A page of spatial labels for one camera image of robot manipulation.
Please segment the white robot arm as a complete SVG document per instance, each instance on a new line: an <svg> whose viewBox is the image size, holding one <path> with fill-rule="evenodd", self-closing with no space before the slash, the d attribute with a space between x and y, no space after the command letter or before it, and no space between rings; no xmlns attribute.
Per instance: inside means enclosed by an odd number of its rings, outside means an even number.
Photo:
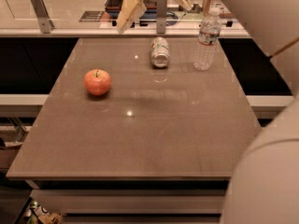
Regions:
<svg viewBox="0 0 299 224"><path fill-rule="evenodd" d="M220 224L299 224L299 0L221 0L287 83L291 94L251 95L271 119L233 171Z"/></svg>

